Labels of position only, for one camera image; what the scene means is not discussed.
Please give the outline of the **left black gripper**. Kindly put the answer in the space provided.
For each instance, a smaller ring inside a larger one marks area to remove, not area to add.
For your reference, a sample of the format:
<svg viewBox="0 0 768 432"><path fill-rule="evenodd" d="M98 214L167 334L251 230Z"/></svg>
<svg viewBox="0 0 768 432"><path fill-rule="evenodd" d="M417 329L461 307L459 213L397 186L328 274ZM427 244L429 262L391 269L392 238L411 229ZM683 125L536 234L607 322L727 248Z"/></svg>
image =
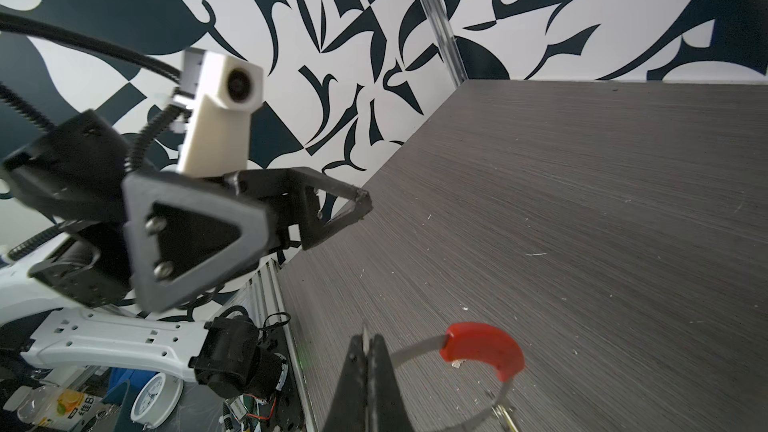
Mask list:
<svg viewBox="0 0 768 432"><path fill-rule="evenodd" d="M368 191L307 167L242 170L222 183L232 193L173 172L124 178L123 235L141 310L177 308L266 251L309 250L373 210Z"/></svg>

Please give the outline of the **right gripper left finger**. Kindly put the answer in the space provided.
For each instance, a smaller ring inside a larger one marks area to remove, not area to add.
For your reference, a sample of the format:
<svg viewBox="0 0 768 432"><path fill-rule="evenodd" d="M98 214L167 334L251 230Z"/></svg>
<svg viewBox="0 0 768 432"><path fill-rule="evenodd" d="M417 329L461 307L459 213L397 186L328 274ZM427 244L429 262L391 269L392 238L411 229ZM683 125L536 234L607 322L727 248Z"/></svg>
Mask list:
<svg viewBox="0 0 768 432"><path fill-rule="evenodd" d="M368 430L368 346L366 328L350 339L323 432Z"/></svg>

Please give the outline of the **yellow capped key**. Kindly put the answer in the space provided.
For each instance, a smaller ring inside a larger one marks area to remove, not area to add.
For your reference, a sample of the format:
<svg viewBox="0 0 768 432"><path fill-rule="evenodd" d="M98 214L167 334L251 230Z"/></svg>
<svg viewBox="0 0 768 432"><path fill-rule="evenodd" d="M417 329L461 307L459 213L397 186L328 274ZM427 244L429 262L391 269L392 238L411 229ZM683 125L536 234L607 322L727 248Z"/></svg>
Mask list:
<svg viewBox="0 0 768 432"><path fill-rule="evenodd" d="M515 410L504 404L495 404L492 411L499 421L500 427L504 432L519 432L520 429L514 418Z"/></svg>

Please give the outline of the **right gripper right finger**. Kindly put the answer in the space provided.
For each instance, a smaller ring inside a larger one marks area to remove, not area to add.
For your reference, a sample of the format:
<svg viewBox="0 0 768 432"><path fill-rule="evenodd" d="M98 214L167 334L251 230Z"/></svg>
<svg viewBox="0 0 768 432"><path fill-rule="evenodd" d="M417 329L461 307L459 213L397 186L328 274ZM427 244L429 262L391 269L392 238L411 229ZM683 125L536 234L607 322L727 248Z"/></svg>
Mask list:
<svg viewBox="0 0 768 432"><path fill-rule="evenodd" d="M376 334L367 353L367 430L413 432L385 339Z"/></svg>

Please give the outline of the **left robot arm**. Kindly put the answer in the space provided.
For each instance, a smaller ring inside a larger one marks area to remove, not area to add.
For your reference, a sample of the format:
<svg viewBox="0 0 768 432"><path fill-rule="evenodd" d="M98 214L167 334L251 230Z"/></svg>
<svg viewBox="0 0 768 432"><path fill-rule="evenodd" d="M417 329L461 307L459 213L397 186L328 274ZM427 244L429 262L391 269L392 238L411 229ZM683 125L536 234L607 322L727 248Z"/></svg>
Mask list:
<svg viewBox="0 0 768 432"><path fill-rule="evenodd" d="M2 162L12 191L60 216L72 240L34 279L86 306L134 292L144 311L165 311L287 248L291 226L311 248L372 208L366 191L307 168L208 179L135 168L145 148L85 112Z"/></svg>

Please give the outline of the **white alarm clock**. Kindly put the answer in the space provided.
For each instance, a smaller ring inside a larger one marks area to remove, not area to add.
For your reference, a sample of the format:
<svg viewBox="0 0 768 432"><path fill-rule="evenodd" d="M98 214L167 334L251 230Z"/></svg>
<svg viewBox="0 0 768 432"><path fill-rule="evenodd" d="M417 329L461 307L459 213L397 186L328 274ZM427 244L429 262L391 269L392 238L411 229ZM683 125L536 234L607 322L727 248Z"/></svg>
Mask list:
<svg viewBox="0 0 768 432"><path fill-rule="evenodd" d="M157 429L176 408L184 382L165 373L153 376L137 395L130 410L130 420L144 430Z"/></svg>

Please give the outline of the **large wire keyring red sleeve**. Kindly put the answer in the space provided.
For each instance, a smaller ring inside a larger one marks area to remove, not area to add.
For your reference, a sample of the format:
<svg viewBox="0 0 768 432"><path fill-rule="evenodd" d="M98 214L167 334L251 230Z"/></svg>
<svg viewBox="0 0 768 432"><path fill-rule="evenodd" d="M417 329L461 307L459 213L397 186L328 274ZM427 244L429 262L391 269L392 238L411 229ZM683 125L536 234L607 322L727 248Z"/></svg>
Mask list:
<svg viewBox="0 0 768 432"><path fill-rule="evenodd" d="M466 361L486 364L495 370L496 377L501 382L499 392L488 407L464 422L443 428L443 431L475 431L486 420L495 417L492 411L495 404L504 404L515 410L507 397L515 376L525 368L525 358L518 343L508 333L485 323L455 323L442 335L430 337L394 352L391 360L394 368L398 368L431 352L438 352L445 362L451 364Z"/></svg>

